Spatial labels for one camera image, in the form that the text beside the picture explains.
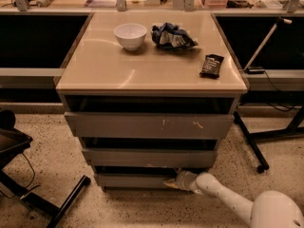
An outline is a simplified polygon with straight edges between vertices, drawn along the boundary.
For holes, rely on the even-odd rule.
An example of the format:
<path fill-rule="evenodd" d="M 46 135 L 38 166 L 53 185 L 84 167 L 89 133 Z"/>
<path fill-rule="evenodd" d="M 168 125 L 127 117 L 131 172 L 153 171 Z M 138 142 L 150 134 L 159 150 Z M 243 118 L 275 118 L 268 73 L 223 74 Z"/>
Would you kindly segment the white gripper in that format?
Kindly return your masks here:
<path fill-rule="evenodd" d="M 179 188 L 180 190 L 183 191 L 191 191 L 196 193 L 199 190 L 196 182 L 197 176 L 198 175 L 195 173 L 182 170 L 176 176 L 176 180 L 174 179 L 165 180 L 163 184 L 169 188 L 173 188 L 173 189 Z"/>

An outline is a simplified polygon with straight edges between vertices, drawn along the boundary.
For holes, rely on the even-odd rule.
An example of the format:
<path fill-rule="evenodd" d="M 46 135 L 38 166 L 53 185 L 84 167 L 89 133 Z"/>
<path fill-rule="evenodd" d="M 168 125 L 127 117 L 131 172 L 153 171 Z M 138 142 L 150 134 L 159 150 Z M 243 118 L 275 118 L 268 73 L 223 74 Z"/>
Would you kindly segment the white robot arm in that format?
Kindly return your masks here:
<path fill-rule="evenodd" d="M 222 185 L 210 173 L 195 174 L 185 170 L 163 183 L 170 188 L 219 199 L 249 228 L 304 228 L 304 217 L 298 205 L 278 191 L 264 191 L 250 201 Z"/>

